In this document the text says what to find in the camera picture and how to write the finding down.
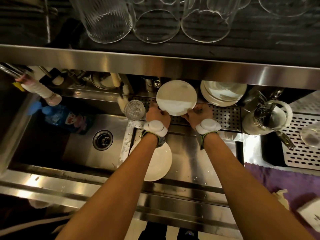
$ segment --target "purple towel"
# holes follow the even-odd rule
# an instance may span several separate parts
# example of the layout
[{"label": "purple towel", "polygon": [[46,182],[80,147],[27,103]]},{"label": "purple towel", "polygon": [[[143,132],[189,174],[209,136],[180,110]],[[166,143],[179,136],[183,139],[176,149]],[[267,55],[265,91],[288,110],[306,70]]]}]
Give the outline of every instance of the purple towel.
[{"label": "purple towel", "polygon": [[245,168],[262,183],[270,193],[287,189],[284,197],[289,201],[290,209],[299,222],[320,240],[320,233],[315,231],[297,212],[305,203],[320,197],[320,177],[297,172],[265,168],[255,164],[245,163]]}]

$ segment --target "perforated drain rack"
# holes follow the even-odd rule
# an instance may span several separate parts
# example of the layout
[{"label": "perforated drain rack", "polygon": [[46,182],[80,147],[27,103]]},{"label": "perforated drain rack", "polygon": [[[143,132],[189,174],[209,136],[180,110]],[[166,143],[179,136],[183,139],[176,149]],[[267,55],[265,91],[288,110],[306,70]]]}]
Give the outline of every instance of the perforated drain rack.
[{"label": "perforated drain rack", "polygon": [[[146,111],[149,110],[150,102],[155,102],[155,98],[134,96],[133,99],[142,101]],[[212,104],[209,105],[212,108],[213,116],[218,121],[222,130],[242,132],[241,127],[241,109],[238,106],[229,107],[217,107]],[[189,123],[181,116],[171,116],[171,124],[174,125],[189,125]]]},{"label": "perforated drain rack", "polygon": [[282,144],[286,165],[290,167],[320,170],[320,148],[306,145],[300,137],[300,131],[303,127],[318,121],[320,121],[320,116],[293,114],[291,125],[282,130],[296,145],[294,150],[289,150]]}]

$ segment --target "sink drain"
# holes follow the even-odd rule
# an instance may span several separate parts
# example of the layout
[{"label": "sink drain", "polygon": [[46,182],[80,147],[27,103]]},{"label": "sink drain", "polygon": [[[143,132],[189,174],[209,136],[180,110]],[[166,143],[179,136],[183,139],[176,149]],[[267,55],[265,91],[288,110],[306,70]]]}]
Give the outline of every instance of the sink drain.
[{"label": "sink drain", "polygon": [[101,130],[97,132],[92,140],[93,146],[99,151],[108,149],[113,142],[112,133],[108,130]]}]

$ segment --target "stack of white plates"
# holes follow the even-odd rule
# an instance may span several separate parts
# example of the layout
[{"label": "stack of white plates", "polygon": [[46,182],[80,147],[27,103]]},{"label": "stack of white plates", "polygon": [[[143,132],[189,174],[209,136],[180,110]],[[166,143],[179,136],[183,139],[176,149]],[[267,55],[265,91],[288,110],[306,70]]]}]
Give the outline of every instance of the stack of white plates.
[{"label": "stack of white plates", "polygon": [[247,85],[217,81],[202,81],[201,93],[211,104],[219,107],[234,105],[245,94]]}]

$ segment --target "hand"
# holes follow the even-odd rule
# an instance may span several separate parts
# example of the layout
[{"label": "hand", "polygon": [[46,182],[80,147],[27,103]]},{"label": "hand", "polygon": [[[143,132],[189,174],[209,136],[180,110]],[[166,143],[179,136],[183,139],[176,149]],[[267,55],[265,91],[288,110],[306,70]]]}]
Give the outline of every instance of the hand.
[{"label": "hand", "polygon": [[214,115],[208,104],[196,104],[193,109],[188,109],[188,113],[181,117],[185,118],[195,130],[204,119],[213,119]]},{"label": "hand", "polygon": [[146,120],[153,121],[159,120],[168,129],[171,121],[171,117],[167,111],[161,111],[158,108],[158,104],[152,102],[150,103],[149,111],[146,114]]}]

